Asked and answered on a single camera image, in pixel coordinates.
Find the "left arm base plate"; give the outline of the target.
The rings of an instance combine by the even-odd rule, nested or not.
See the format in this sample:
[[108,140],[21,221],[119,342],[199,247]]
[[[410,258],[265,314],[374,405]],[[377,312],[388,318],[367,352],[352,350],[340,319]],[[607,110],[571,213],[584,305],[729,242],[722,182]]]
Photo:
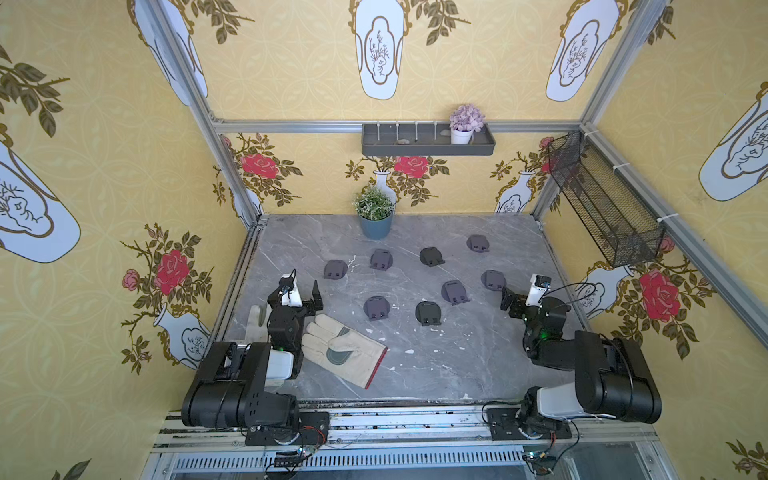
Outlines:
[[250,427],[246,446],[322,446],[327,442],[330,414],[327,411],[300,411],[285,425]]

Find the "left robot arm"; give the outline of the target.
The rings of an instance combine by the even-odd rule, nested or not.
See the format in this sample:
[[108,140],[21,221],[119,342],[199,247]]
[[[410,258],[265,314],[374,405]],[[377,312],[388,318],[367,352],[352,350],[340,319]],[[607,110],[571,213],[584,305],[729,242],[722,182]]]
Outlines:
[[317,283],[312,296],[293,301],[295,275],[279,280],[268,296],[267,340],[239,345],[215,342],[201,361],[182,403],[187,427],[245,428],[294,434],[299,430],[298,401],[293,395],[265,390],[271,356],[289,354],[288,377],[300,373],[305,319],[323,310]]

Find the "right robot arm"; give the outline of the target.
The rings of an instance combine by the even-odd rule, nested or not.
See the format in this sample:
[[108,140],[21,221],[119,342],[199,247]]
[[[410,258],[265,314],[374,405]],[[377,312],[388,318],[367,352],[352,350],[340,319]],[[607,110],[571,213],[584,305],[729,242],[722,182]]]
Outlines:
[[577,418],[645,424],[660,419],[661,395],[636,341],[585,330],[565,339],[570,306],[544,287],[533,286],[527,295],[505,287],[500,308],[524,323],[522,348],[534,365],[574,374],[570,383],[526,391],[515,414],[523,437],[555,435]]

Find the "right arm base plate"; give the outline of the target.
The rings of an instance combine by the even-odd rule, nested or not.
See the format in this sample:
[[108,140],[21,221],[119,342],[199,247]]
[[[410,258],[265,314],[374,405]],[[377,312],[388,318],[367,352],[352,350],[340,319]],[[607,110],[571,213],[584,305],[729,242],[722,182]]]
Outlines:
[[565,421],[543,417],[519,407],[496,404],[485,406],[481,417],[494,441],[551,441],[573,438],[573,433]]

